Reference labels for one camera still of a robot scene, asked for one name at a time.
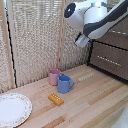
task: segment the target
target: mug handle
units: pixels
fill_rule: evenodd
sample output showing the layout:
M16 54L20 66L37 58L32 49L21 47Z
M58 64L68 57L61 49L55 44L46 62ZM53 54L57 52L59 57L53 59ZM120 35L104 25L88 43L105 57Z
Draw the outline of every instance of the mug handle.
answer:
M70 78L69 82L73 83L73 85L69 88L68 91L71 91L71 89L73 88L73 86L75 85L75 82Z

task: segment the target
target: wooden countertop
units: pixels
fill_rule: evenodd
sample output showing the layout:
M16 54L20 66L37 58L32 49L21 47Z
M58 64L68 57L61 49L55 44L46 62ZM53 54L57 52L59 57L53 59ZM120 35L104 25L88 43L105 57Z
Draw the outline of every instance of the wooden countertop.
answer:
M86 65L64 73L76 82L66 94L49 85L48 78L6 92L32 102L30 117L18 128L110 128L118 119L128 102L126 84ZM52 93L64 100L61 106L48 99Z

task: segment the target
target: plate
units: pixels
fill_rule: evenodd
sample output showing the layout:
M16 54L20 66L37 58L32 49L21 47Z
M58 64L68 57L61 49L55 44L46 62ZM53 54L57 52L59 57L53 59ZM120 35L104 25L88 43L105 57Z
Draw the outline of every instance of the plate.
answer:
M31 114L32 103L26 96L9 93L0 96L0 127L16 127Z

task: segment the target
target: pink mug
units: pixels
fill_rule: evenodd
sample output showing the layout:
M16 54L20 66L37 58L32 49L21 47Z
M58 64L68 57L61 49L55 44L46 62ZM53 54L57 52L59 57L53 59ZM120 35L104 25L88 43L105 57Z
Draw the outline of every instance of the pink mug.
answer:
M58 69L51 69L50 70L50 75L49 75L49 84L51 85L58 85L58 77L63 74L60 70Z

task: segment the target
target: yellow sponge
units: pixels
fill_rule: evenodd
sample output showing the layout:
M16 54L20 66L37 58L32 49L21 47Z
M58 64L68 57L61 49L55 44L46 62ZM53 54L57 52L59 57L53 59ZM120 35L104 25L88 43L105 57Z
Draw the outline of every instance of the yellow sponge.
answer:
M64 101L60 97L58 97L57 95L55 95L55 94L49 95L48 96L48 99L51 100L57 106L60 106L61 104L64 103Z

